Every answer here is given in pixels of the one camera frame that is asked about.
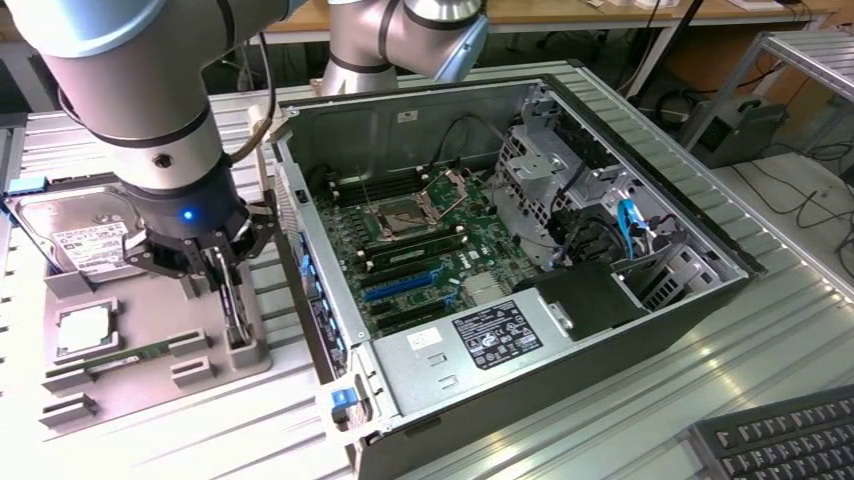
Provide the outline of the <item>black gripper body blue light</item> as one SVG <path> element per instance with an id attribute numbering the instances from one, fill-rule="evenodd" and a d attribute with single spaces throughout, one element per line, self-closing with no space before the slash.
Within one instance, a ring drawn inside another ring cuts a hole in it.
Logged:
<path id="1" fill-rule="evenodd" d="M 233 235 L 249 217 L 226 163 L 217 163 L 197 181 L 176 189 L 121 184 L 145 227 L 161 236 L 197 238 L 220 229 Z"/>

